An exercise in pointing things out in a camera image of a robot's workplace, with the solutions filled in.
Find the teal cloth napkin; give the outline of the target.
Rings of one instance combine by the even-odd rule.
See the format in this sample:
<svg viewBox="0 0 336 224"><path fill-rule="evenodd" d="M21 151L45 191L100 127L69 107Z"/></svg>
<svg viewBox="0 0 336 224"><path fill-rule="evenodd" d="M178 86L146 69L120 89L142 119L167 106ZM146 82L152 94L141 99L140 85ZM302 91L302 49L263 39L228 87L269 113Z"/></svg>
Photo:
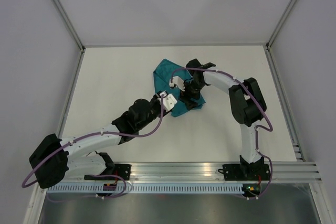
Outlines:
<svg viewBox="0 0 336 224"><path fill-rule="evenodd" d="M171 89L169 86L170 78L172 76L173 71L180 67L182 66L179 66L167 59L163 59L158 64L156 69L153 71L155 93L158 93L159 91L166 91L167 93L173 94L174 97L177 99L177 104L175 105L174 109L171 112L171 116L173 117L181 116L189 111L186 105L179 100L180 89L179 88ZM173 76L179 76L183 81L192 80L192 76L189 74L187 70L184 69L176 72ZM196 102L197 107L193 108L193 110L201 109L203 104L205 104L203 96L200 96L200 99L196 100Z"/></svg>

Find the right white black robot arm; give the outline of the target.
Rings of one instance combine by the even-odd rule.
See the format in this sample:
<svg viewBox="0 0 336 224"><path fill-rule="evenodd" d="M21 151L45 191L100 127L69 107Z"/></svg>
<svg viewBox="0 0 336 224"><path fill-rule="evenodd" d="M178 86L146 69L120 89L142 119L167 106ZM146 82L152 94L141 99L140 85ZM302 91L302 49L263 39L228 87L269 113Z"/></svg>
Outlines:
<svg viewBox="0 0 336 224"><path fill-rule="evenodd" d="M178 99L191 110L198 106L205 86L214 86L227 93L232 115L240 125L242 149L239 164L224 164L218 172L226 181L269 180L270 168L260 155L256 140L256 126L267 109L258 82L254 78L236 81L234 77L215 72L215 66L211 62L203 65L197 59L189 61L186 68L192 78L184 81Z"/></svg>

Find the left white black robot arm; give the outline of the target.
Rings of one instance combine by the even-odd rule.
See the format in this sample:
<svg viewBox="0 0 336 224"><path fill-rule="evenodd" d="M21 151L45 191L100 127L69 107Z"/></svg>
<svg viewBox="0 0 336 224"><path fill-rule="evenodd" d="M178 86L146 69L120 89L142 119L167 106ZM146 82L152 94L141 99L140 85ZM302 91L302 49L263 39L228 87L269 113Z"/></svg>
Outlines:
<svg viewBox="0 0 336 224"><path fill-rule="evenodd" d="M49 188L66 177L70 162L101 148L124 144L134 138L152 135L166 114L165 98L138 99L119 118L82 136L58 138L47 135L29 158L32 171L22 183L27 188L37 183Z"/></svg>

